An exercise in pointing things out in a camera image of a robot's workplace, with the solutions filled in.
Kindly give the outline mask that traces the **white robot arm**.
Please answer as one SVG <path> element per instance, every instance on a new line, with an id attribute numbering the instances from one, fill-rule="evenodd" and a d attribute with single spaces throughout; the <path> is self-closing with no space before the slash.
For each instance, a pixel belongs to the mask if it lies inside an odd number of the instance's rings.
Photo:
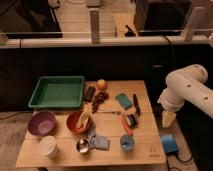
<path id="1" fill-rule="evenodd" d="M 205 86 L 207 70 L 193 64 L 170 72 L 165 79 L 166 88 L 158 98 L 163 108 L 162 126 L 168 128 L 176 119 L 186 101 L 192 103 L 213 119 L 213 90 Z"/>

